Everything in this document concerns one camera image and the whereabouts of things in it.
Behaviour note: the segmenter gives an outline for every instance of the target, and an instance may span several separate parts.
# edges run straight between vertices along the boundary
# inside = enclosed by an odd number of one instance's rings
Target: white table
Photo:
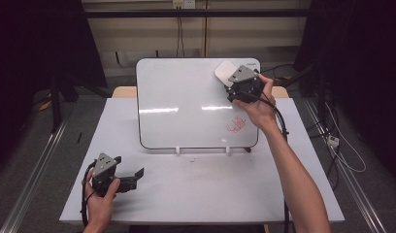
[[[277,104],[289,131],[288,142],[321,191],[330,221],[344,220],[292,99],[277,99]],[[100,152],[122,157],[118,177],[145,168],[138,188],[115,199],[113,222],[240,224],[284,219],[281,183],[264,135],[259,134],[251,153],[232,149],[229,156],[225,149],[184,149],[181,154],[147,150],[140,144],[137,99],[115,98],[107,101],[61,221],[82,222],[81,180]]]

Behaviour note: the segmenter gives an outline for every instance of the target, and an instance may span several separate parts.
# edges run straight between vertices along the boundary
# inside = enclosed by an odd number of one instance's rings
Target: power strip
[[[173,0],[174,9],[195,9],[195,0]]]
[[[331,134],[328,135],[327,138],[327,145],[335,149],[340,144],[340,139],[332,136]]]
[[[183,8],[183,0],[173,0],[174,9],[182,9]]]

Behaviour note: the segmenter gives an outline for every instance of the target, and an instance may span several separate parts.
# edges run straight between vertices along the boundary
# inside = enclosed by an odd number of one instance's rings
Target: black cable
[[[185,57],[185,50],[183,49],[183,29],[182,29],[182,19],[180,19],[180,28],[181,28],[181,45],[182,45],[182,57]]]
[[[96,190],[93,190],[91,194],[86,198],[85,202],[88,203],[89,198],[96,192]]]
[[[286,205],[285,200],[283,200],[283,218],[284,218],[284,222],[285,224],[283,225],[283,232],[284,233],[288,233],[289,229],[289,210],[288,210],[288,206]]]
[[[265,72],[270,71],[270,70],[274,71],[275,69],[280,68],[280,67],[282,67],[282,66],[293,66],[293,65],[294,65],[294,64],[282,64],[282,65],[278,65],[278,66],[276,66],[276,67],[274,67],[274,68],[270,68],[270,69],[267,69],[267,70],[263,70],[263,71],[260,72],[260,74],[265,73]]]
[[[309,137],[310,137],[310,139],[312,139],[312,138],[317,138],[317,137],[322,137],[322,136],[326,137],[326,136],[327,136],[328,134],[330,134],[334,129],[335,129],[335,123],[333,123],[329,129],[324,128],[324,129],[323,129],[323,130],[324,130],[323,133],[315,134],[315,135],[310,135]]]
[[[252,95],[252,94],[243,92],[243,91],[241,91],[241,90],[239,90],[237,93],[244,94],[244,95],[246,95],[246,96],[248,96],[248,97],[251,97],[251,98],[254,99],[254,100],[259,100],[259,101],[261,101],[261,102],[267,104],[267,105],[270,106],[271,108],[273,108],[273,110],[274,110],[274,112],[276,113],[277,118],[278,118],[278,120],[279,120],[279,122],[280,122],[280,128],[281,128],[281,131],[282,131],[282,132],[281,132],[281,133],[282,133],[282,136],[283,136],[283,138],[284,138],[286,141],[288,141],[288,138],[287,138],[288,131],[286,131],[285,121],[283,120],[283,117],[282,117],[282,114],[281,114],[280,110],[278,110],[277,107],[276,107],[274,104],[272,104],[270,101],[267,101],[267,100],[265,100],[265,99],[263,99],[263,98],[261,98],[261,97],[258,97],[258,96],[255,96],[255,95]]]
[[[116,63],[117,63],[119,66],[122,66],[121,63],[120,63],[120,61],[119,61],[119,56],[118,56],[118,52],[117,52],[117,51],[115,52],[115,60],[116,60]]]
[[[334,119],[335,119],[335,121],[334,121],[334,125],[340,125],[340,118],[339,118],[339,116],[338,116],[338,112],[337,112],[337,110],[335,109],[335,108],[329,108],[329,110],[328,111],[331,111],[331,113],[333,114],[333,116],[334,116]],[[336,131],[336,137],[337,138],[340,138],[340,131]],[[340,143],[338,144],[338,146],[337,146],[337,151],[336,151],[336,154],[339,154],[340,153],[340,147],[341,147],[341,145],[340,145]],[[336,161],[336,159],[337,159],[338,157],[337,156],[334,156],[334,158],[333,158],[333,163],[335,164],[335,161]],[[337,164],[335,164],[335,172],[337,173],[337,175],[336,175],[336,182],[335,182],[335,184],[334,184],[334,187],[332,188],[333,190],[335,190],[336,188],[337,188],[337,186],[338,186],[338,183],[339,183],[339,180],[340,180],[340,173],[339,173],[339,171],[338,171],[338,167],[337,167]]]
[[[83,175],[83,180],[82,180],[82,201],[81,201],[81,216],[82,216],[82,223],[84,227],[88,226],[88,216],[86,214],[86,203],[89,197],[93,194],[91,193],[88,198],[85,199],[85,187],[86,187],[86,177],[88,176],[89,170],[91,168],[95,167],[96,160],[93,161],[89,166],[86,168],[85,174]]]
[[[305,127],[305,130],[307,130],[307,132],[310,132],[312,129],[314,129],[314,127],[316,127],[319,124],[321,124],[321,121],[319,121],[319,122],[317,122],[317,123],[315,123],[313,125],[310,125],[308,127]]]
[[[180,18],[177,18],[178,21],[178,40],[177,40],[177,57],[178,57],[178,50],[180,49],[180,34],[181,34],[181,27],[180,27]]]

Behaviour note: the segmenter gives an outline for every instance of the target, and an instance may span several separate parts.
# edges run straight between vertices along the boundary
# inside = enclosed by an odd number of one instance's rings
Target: human hand
[[[269,101],[275,106],[276,101],[274,96],[272,95],[274,81],[264,77],[261,74],[259,74],[259,79],[261,79],[261,81],[265,84],[263,89],[264,94],[261,94],[260,97]],[[268,133],[270,130],[273,129],[278,129],[275,111],[271,106],[259,100],[249,104],[241,100],[235,99],[233,103],[243,109],[248,114],[249,119],[252,121],[252,123],[256,127],[260,128],[264,133]]]
[[[89,183],[91,177],[92,170],[86,176],[85,183],[85,199],[88,205],[88,226],[84,232],[105,232],[113,215],[113,200],[116,197],[120,179],[115,178],[110,184],[107,194],[104,197],[100,197],[94,192],[94,189]]]

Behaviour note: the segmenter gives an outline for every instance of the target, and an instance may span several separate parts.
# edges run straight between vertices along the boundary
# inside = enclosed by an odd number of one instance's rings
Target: white clip
[[[227,156],[230,156],[231,155],[231,149],[229,147],[226,147],[225,148],[225,153],[226,153]]]

